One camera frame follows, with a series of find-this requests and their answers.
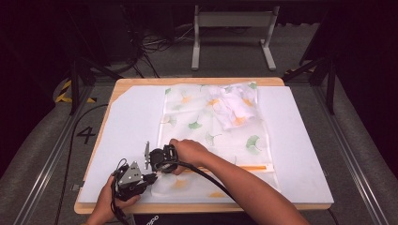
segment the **gray floor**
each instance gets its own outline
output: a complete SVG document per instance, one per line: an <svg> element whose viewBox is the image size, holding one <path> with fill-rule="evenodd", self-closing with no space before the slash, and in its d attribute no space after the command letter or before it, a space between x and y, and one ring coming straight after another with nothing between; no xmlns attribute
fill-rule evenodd
<svg viewBox="0 0 398 225"><path fill-rule="evenodd" d="M299 66L298 61L316 28L317 25L287 25L275 28L270 48L277 66L276 71L267 69L258 37L256 37L259 32L254 29L249 29L244 34L235 34L227 29L205 31L201 42L201 61L198 71L191 71L192 41L188 39L164 52L154 52L149 56L161 77L282 77L286 70ZM145 63L140 61L138 67L146 77L153 77L151 68ZM122 75L137 77L133 69ZM347 166L347 161L343 157L344 148L330 125L330 117L323 110L323 102L318 100L317 89L306 82L298 82L305 79L304 75L287 85L291 86L315 152L326 172L335 201L331 211L340 224L375 224L377 222L369 213L371 207L366 204L359 184L354 179L355 174ZM113 85L108 79L99 79L90 94L98 101L86 103L83 112L107 103L112 94ZM378 154L372 139L338 82L334 105L336 114L332 118L342 129L380 208L390 224L398 224L396 215L398 182ZM76 131L80 132L87 127L92 127L92 132L97 134L105 109L101 107L86 115ZM0 181L0 193L2 193L0 195L0 224L12 224L17 218L69 119L69 110L69 103L56 103L56 107L32 131L8 167L8 171ZM85 220L85 216L77 215L73 211L78 192L70 188L74 184L82 184L96 137L90 138L87 144L84 144L82 137L75 136L74 138L67 190L59 224L80 224ZM33 214L26 222L27 224L54 223L68 160L68 150L67 144L51 179L46 184L42 195L39 196L38 204L33 207ZM302 214L313 224L334 224L331 215L326 210L305 211Z"/></svg>

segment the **table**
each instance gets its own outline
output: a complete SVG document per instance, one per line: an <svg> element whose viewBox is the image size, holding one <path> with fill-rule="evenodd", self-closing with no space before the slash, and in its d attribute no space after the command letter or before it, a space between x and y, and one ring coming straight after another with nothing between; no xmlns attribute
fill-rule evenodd
<svg viewBox="0 0 398 225"><path fill-rule="evenodd" d="M284 84L281 79L279 78L198 78L198 79L122 79L119 80L116 85L115 85L115 90L111 96L110 99L110 104L112 104L118 97L120 97L123 93L128 91L132 86L134 85L172 85L176 83L207 83L207 84L227 84L227 83L243 83L243 82L250 82L250 81L256 81L258 86L275 86L275 87L283 87ZM268 100L273 100L273 101L278 101L278 97L270 97ZM317 160L316 154L314 153L314 149L312 148L311 141L309 140L308 134L305 130L305 127L302 124L302 120L299 117L299 111L297 109L297 106L295 103L289 104L291 109L278 109L280 111L281 116L287 116L286 120L284 121L284 124L279 124L276 126L289 126L289 123L301 123L300 125L302 126L301 129L304 128L304 132L302 132L302 136L300 136L299 140L292 141L292 142L286 142L286 141L281 141L279 143L274 142L273 146L276 146L278 144L288 144L285 146L283 149L289 149L291 146L289 144L301 144L302 145L307 145L306 149L300 149L300 147L297 147L297 151L292 152L290 154L290 161L288 166L283 166L278 168L277 173L278 177L281 177L282 179L280 180L280 184L282 187L282 194L287 195L286 198L288 198L296 207L297 209L300 210L305 210L305 209L327 209L331 206L333 203L333 199L331 197L329 187L326 183L325 177L322 173L322 170L320 168L319 162ZM91 166L91 163L93 161L93 157L96 155L96 151L99 147L100 140L102 137L102 133L105 127L105 122L107 121L107 118L110 114L110 109L111 107L108 107L107 112L104 117L104 122L101 125L100 131L99 131L99 137L96 141L96 144L94 146L94 150L90 159L90 162L88 164L88 169L86 171L84 180L86 179L88 170ZM295 114L298 115L298 118L292 118L291 116L289 117L289 112L296 110ZM277 130L270 130L269 135L270 138L275 136L279 136L280 138L283 136L284 140L289 140L289 135L288 134L282 134L282 133L277 133L277 132L283 132L285 129L277 131ZM294 135L296 136L297 133L294 131L291 133L290 136L294 138ZM301 162L298 163L297 168L292 167L295 164L295 161L297 163L299 155L303 153L303 159ZM278 161L284 160L286 161L286 157L278 157L277 155L274 156L274 163L275 165L278 164ZM307 169L311 169L312 173L310 177L306 174L295 174L299 173L301 169L307 167ZM307 183L317 183L315 193L314 194L314 187L309 187L312 184L298 184L298 182L305 181ZM306 201L304 199L306 198L312 198L311 196L315 196L313 200ZM78 214L90 214L94 208L95 204L93 202L78 202L76 201L74 205L75 212ZM134 206L126 209L126 213L135 213L135 214L147 214L147 213L199 213L199 212L239 212L242 211L242 209L235 203L137 203Z"/></svg>

